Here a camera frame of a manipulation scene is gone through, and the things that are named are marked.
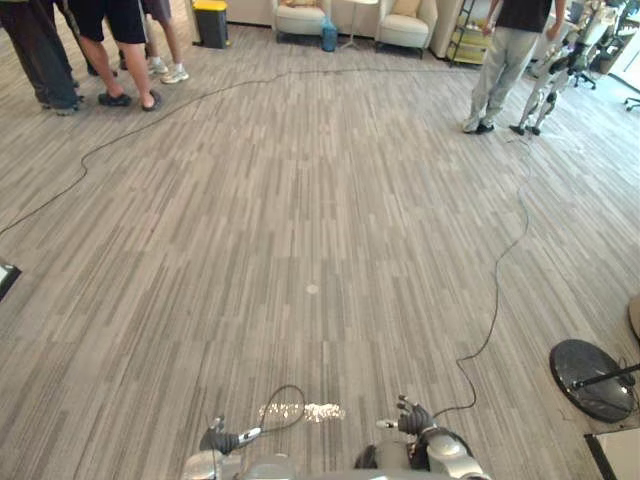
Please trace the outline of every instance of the trash can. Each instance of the trash can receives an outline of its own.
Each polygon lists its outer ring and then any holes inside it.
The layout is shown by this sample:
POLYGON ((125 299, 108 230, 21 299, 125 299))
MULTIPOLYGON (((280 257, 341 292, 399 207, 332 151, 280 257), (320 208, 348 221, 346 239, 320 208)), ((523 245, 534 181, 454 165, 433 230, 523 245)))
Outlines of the trash can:
POLYGON ((201 45, 208 48, 227 48, 227 4, 217 0, 196 0, 193 13, 200 32, 201 45))

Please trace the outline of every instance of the shelf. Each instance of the shelf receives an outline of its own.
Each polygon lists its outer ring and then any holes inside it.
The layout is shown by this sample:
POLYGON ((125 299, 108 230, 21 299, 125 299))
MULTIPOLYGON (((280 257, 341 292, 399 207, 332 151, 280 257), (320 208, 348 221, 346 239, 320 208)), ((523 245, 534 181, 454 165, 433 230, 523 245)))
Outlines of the shelf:
POLYGON ((485 37, 482 34, 476 35, 475 33, 469 34, 469 32, 464 34, 454 32, 451 36, 451 43, 458 43, 461 47, 487 49, 491 44, 491 37, 485 37))
POLYGON ((463 46, 458 46, 458 51, 456 52, 455 58, 453 58, 453 53, 456 50, 455 43, 452 44, 447 49, 447 58, 452 62, 457 63, 474 63, 481 64, 484 61, 484 51, 478 50, 477 48, 466 48, 463 46))

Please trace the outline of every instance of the foot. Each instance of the foot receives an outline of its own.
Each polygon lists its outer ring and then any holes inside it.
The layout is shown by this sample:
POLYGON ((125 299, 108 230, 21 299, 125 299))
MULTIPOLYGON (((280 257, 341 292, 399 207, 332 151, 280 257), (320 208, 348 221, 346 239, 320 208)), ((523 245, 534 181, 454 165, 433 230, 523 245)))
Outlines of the foot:
POLYGON ((53 111, 56 112, 56 115, 58 115, 59 117, 68 117, 78 111, 78 104, 75 104, 73 107, 69 108, 54 108, 53 111))
POLYGON ((520 125, 509 125, 509 128, 512 132, 515 132, 520 136, 524 135, 524 128, 522 128, 520 125))
POLYGON ((151 99, 143 101, 141 105, 142 110, 145 112, 154 112, 160 108, 160 105, 162 105, 162 97, 155 90, 149 90, 149 96, 151 99))
POLYGON ((105 92, 98 95, 98 103, 105 107, 128 107, 131 105, 131 97, 126 93, 112 97, 109 92, 105 92))
POLYGON ((482 135, 483 133, 493 132, 496 129, 494 125, 485 125, 484 123, 480 123, 478 128, 476 128, 476 133, 478 135, 482 135))
POLYGON ((182 82, 188 79, 189 79, 189 74, 184 69, 184 67, 180 69, 177 69, 174 67, 171 69, 170 72, 167 72, 165 75, 163 75, 160 81, 162 83, 173 84, 173 83, 182 82))
POLYGON ((149 75, 164 75, 167 73, 169 69, 164 64, 161 58, 158 60, 151 60, 149 62, 149 75))
POLYGON ((536 137, 540 135, 540 129, 538 127, 527 127, 527 130, 533 133, 536 137))
POLYGON ((464 133, 476 133, 478 125, 480 125, 479 118, 473 116, 469 117, 462 122, 462 131, 464 133))

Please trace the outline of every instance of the blue bottle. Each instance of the blue bottle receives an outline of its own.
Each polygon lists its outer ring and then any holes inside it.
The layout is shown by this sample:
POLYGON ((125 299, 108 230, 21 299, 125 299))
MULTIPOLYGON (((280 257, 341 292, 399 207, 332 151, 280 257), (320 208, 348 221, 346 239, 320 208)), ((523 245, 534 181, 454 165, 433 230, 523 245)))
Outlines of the blue bottle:
POLYGON ((322 49, 325 52, 333 52, 338 44, 338 29, 325 17, 322 25, 322 49))

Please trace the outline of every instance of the shoe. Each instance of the shoe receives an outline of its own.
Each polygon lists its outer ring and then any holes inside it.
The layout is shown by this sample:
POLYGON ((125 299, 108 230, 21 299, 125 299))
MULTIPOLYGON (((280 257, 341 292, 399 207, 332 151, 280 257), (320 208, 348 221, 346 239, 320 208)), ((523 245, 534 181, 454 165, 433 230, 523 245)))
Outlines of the shoe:
POLYGON ((477 117, 469 117, 462 122, 462 131, 464 133, 476 133, 480 125, 480 119, 477 117))
POLYGON ((150 107, 145 107, 144 105, 141 105, 142 110, 144 110, 145 112, 154 112, 160 108, 160 105, 162 105, 162 97, 155 90, 149 90, 149 93, 153 97, 153 105, 151 105, 150 107))
POLYGON ((188 80, 188 79, 189 79, 189 74, 187 73, 187 71, 184 68, 181 68, 180 70, 178 70, 176 68, 172 68, 170 72, 167 72, 160 79, 160 81, 162 83, 173 84, 173 83, 182 82, 182 81, 188 80))
POLYGON ((126 93, 119 97, 112 97, 109 92, 105 92, 98 95, 98 103, 105 107, 128 107, 131 105, 131 97, 126 93))
POLYGON ((485 125, 484 123, 480 123, 478 128, 476 128, 476 133, 478 135, 482 135, 483 133, 493 132, 496 129, 495 125, 485 125))
POLYGON ((149 75, 163 75, 167 73, 169 69, 162 60, 159 62, 149 62, 149 75))
POLYGON ((56 112, 56 115, 58 115, 59 117, 68 117, 78 111, 78 104, 75 104, 73 107, 69 108, 54 108, 53 111, 56 112))

